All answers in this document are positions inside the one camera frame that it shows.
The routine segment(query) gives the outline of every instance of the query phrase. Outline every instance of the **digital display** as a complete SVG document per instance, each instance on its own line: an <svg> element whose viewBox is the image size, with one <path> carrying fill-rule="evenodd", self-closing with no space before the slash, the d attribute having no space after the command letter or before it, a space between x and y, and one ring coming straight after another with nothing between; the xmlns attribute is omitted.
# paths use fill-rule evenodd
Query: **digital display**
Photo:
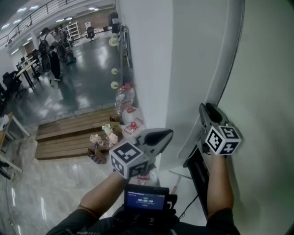
<svg viewBox="0 0 294 235"><path fill-rule="evenodd" d="M128 192L127 206L137 209L162 210L164 207L164 195Z"/></svg>

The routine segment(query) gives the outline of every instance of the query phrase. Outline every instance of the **metal railing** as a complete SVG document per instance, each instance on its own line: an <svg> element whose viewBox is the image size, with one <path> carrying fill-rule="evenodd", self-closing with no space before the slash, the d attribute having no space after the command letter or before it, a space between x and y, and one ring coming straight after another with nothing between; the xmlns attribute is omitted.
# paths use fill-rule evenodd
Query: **metal railing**
<svg viewBox="0 0 294 235"><path fill-rule="evenodd" d="M0 39L0 50L6 47L22 32L26 31L33 24L41 21L41 19L47 17L48 15L57 12L57 10L65 5L68 5L76 0L51 0L39 7L37 10L27 15L17 26L15 26L8 35Z"/></svg>

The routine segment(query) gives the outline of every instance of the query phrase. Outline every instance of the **backpack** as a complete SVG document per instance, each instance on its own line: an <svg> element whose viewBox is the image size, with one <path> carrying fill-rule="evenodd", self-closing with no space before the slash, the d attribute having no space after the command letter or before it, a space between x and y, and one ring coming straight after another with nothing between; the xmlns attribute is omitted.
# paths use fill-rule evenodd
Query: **backpack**
<svg viewBox="0 0 294 235"><path fill-rule="evenodd" d="M46 37L47 37L47 34L46 34L44 40L41 40L40 45L39 45L39 53L40 53L41 57L46 56L48 54L48 52L50 51L50 47L49 47L48 42L46 41Z"/></svg>

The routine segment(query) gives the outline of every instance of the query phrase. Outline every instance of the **desk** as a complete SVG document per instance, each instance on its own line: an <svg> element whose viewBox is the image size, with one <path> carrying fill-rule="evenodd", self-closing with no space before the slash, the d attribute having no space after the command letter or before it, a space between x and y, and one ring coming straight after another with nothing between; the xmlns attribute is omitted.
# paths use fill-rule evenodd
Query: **desk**
<svg viewBox="0 0 294 235"><path fill-rule="evenodd" d="M37 60L33 60L32 62L30 62L26 67L24 67L24 68L23 68L21 71L19 71L18 74L17 74L17 77L19 77L19 76L23 73L30 87L33 87L33 86L34 86L32 80L31 80L31 78L30 78L30 76L29 76L29 74L28 74L28 72L27 72L27 70L28 70L30 67L32 68L35 77L36 77L37 80L39 81L39 77L38 77L38 75L37 75L37 73L36 73L36 71L35 71L35 69L34 69L34 67L33 67L33 64L34 64L36 61L37 61Z"/></svg>
<svg viewBox="0 0 294 235"><path fill-rule="evenodd" d="M8 117L9 117L8 124L6 125L6 127L5 127L5 129L3 131L0 131L0 149L2 148L2 145L3 145L3 142L4 142L4 139L5 139L6 135L7 135L7 137L9 139L14 140L14 137L8 131L10 123L11 123L12 120L16 123L16 125L20 128L20 130L26 136L30 136L30 133L20 124L20 122L13 116L12 113L8 114ZM3 162L6 162L7 164L9 164L11 167L15 168L19 172L23 172L22 169L20 169L18 166L14 165L12 162L10 162L5 157L3 157L1 153L0 153L0 160L3 161Z"/></svg>

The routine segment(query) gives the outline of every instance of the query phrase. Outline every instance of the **forearm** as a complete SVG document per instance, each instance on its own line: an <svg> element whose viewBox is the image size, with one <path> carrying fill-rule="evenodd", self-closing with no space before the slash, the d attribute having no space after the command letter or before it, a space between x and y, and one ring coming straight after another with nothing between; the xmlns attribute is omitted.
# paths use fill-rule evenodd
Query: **forearm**
<svg viewBox="0 0 294 235"><path fill-rule="evenodd" d="M97 187L89 191L81 200L81 208L102 216L124 191L127 181L118 173L113 172Z"/></svg>
<svg viewBox="0 0 294 235"><path fill-rule="evenodd" d="M224 156L213 155L207 192L208 217L222 209L232 209L233 205L234 197L228 175L226 158Z"/></svg>

